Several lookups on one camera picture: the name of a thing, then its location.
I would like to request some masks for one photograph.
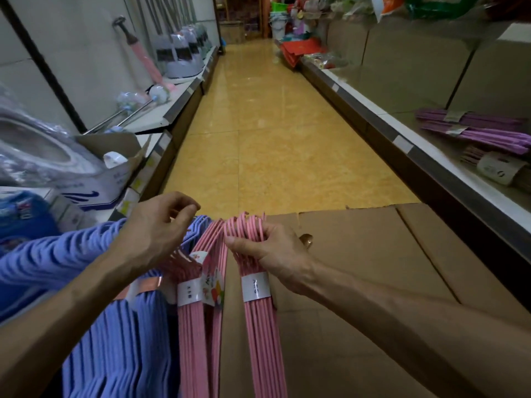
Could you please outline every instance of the box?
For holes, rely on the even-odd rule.
[[[103,155],[115,151],[127,162],[92,177],[59,181],[55,187],[83,210],[108,210],[118,203],[131,174],[144,159],[149,140],[140,146],[133,133],[103,133],[81,135],[76,140],[103,160]]]
[[[526,327],[531,315],[424,204],[274,215],[313,235],[310,253],[363,279],[486,311]],[[290,397],[433,397],[334,313],[270,276]],[[229,254],[220,398],[254,396],[240,276]]]
[[[245,29],[240,20],[228,20],[219,23],[222,38],[227,44],[240,44],[245,42]]]
[[[83,212],[80,207],[67,200],[55,188],[0,187],[0,197],[4,193],[17,193],[23,190],[37,194],[50,204],[49,212],[62,233],[92,227],[96,224],[91,214]]]

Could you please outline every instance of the yellow tiled floor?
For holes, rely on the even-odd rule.
[[[269,40],[227,47],[165,191],[227,218],[417,202]]]

